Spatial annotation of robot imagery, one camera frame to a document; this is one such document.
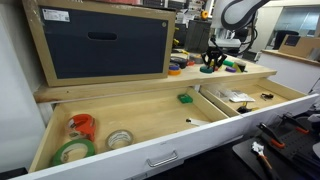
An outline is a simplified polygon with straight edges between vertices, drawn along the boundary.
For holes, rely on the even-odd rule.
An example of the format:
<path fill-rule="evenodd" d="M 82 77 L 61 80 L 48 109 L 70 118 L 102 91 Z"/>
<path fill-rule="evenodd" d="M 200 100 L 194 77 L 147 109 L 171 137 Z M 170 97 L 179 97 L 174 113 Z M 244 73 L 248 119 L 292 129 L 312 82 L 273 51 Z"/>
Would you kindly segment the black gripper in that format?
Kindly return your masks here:
<path fill-rule="evenodd" d="M 223 51 L 217 47 L 209 47 L 204 53 L 201 54 L 203 59 L 204 67 L 209 69 L 211 67 L 211 62 L 217 64 L 215 70 L 218 71 L 227 58 Z"/>

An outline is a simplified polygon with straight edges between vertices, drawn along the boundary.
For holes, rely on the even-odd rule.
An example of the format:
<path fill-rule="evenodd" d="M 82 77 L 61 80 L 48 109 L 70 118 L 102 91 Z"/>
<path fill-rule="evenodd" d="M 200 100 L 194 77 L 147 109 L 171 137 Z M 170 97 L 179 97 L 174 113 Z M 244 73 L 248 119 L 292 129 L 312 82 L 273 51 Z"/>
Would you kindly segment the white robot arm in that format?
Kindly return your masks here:
<path fill-rule="evenodd" d="M 201 54 L 204 65 L 202 72 L 212 73 L 227 58 L 227 49 L 236 50 L 244 45 L 235 34 L 254 25 L 259 8 L 270 0 L 216 0 L 213 10 L 207 50 Z"/>

